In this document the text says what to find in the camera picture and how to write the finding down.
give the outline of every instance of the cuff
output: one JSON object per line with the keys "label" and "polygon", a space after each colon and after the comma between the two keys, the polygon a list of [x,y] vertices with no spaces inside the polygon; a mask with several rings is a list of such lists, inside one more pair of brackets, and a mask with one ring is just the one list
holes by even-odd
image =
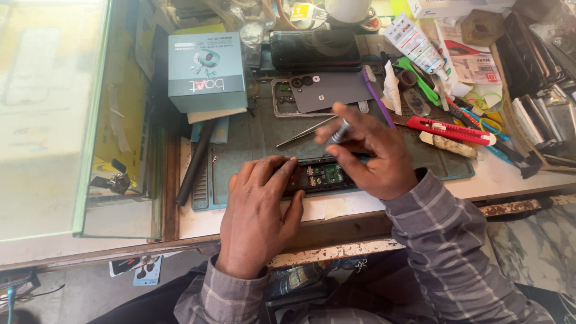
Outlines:
{"label": "cuff", "polygon": [[396,228],[407,234],[425,232],[434,227],[456,204],[456,198],[432,171],[418,169],[416,174],[421,175],[416,187],[396,199],[382,200]]}
{"label": "cuff", "polygon": [[207,316],[218,322],[234,323],[257,318],[262,290],[268,281],[267,268],[254,280],[237,279],[218,271],[218,254],[208,261],[202,288],[202,302]]}

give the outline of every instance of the hand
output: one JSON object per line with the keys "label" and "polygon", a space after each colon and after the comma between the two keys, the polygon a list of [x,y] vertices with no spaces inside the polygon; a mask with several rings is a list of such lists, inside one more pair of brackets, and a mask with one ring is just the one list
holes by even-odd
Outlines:
{"label": "hand", "polygon": [[216,262],[220,272],[255,279],[295,237],[304,213],[304,191],[292,197],[284,216],[280,200],[297,164],[295,157],[268,156],[244,163],[230,178],[228,205],[220,225],[222,250]]}
{"label": "hand", "polygon": [[[341,103],[334,104],[333,110],[350,123],[353,129],[348,132],[350,141],[330,145],[326,152],[334,155],[358,188],[376,198],[392,200],[418,184],[412,158],[399,131]],[[340,121],[336,121],[318,129],[314,140],[324,145],[339,127]],[[368,152],[373,158],[364,165],[350,153],[351,150]]]}

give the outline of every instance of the earphone packaging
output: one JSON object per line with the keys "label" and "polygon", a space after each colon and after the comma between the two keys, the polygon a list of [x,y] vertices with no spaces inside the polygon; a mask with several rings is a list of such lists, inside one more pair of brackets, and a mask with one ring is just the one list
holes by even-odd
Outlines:
{"label": "earphone packaging", "polygon": [[248,106],[237,32],[171,35],[168,47],[168,96],[180,112]]}

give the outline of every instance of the red box cutter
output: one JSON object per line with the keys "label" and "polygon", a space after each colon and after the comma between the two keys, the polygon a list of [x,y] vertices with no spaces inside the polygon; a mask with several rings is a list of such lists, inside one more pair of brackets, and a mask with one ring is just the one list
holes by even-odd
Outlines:
{"label": "red box cutter", "polygon": [[462,140],[484,146],[496,144],[496,136],[487,131],[469,129],[418,116],[406,117],[392,114],[392,120],[398,125],[405,125],[415,130],[426,131],[453,140]]}

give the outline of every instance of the glue tube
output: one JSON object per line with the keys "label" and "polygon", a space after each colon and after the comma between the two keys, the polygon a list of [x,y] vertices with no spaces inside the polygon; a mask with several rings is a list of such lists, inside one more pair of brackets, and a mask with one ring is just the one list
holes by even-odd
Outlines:
{"label": "glue tube", "polygon": [[420,27],[406,17],[404,12],[386,28],[384,35],[424,72],[437,74],[444,81],[448,80],[443,69],[444,60]]}

